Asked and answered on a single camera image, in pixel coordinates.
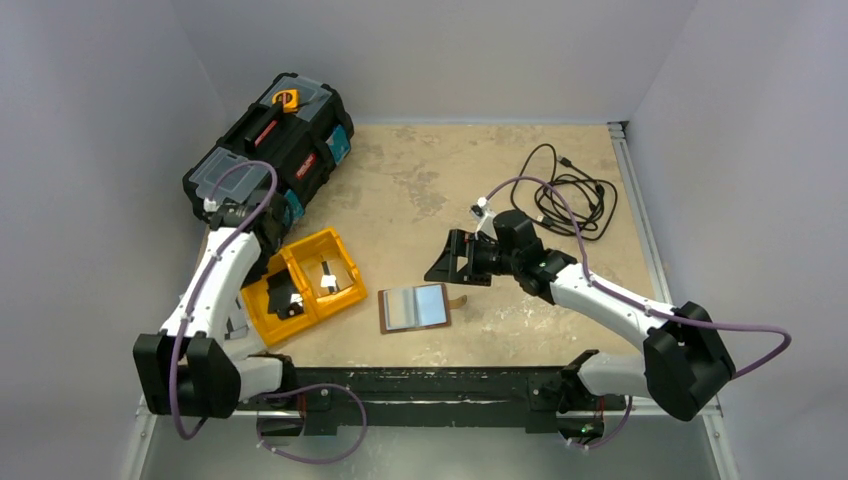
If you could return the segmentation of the brown leather card holder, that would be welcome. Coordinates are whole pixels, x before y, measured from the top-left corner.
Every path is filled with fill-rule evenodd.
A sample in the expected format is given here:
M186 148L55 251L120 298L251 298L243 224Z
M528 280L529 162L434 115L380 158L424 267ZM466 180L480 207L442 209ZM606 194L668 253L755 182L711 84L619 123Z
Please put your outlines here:
M467 296L450 298L444 283L380 290L377 295L382 334L404 333L452 325L452 311Z

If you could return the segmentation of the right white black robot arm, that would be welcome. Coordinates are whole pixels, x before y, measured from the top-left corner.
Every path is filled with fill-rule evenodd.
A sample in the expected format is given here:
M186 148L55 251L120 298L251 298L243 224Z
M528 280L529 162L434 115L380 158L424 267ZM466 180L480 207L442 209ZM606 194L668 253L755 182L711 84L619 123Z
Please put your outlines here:
M544 246L518 210L490 216L474 232L451 230L424 278L488 286L495 276L509 276L526 294L586 316L638 351L586 350L563 367L561 412L616 395L651 399L671 417L689 421L737 373L703 307L657 302L601 278L575 257Z

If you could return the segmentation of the white card with black stripe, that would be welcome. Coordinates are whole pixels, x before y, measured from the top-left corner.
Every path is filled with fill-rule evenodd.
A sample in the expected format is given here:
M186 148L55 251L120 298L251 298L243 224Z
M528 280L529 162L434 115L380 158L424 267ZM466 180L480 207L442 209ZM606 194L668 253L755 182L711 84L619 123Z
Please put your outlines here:
M321 275L319 279L319 287L325 290L328 294L335 294L341 291L339 277L334 272L331 263L327 260L320 262Z

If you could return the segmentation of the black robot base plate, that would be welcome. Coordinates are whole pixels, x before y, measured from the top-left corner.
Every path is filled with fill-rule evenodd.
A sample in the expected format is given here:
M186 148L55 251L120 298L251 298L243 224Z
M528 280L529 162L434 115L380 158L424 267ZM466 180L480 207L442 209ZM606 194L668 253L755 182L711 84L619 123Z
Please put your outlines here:
M529 434L597 438L603 418L624 411L622 396L582 392L558 366L300 367L287 390L294 399L255 397L237 408L260 417L303 421L306 435L341 426L519 428Z

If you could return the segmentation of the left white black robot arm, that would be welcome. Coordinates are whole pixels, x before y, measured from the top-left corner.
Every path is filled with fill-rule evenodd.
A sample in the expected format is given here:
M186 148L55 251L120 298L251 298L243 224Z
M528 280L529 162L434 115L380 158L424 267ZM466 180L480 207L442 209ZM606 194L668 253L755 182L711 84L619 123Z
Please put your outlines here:
M225 419L259 396L275 409L297 399L291 359L265 352L241 293L279 250L286 207L266 189L244 203L205 200L211 230L200 264L159 330L139 335L133 345L150 412Z

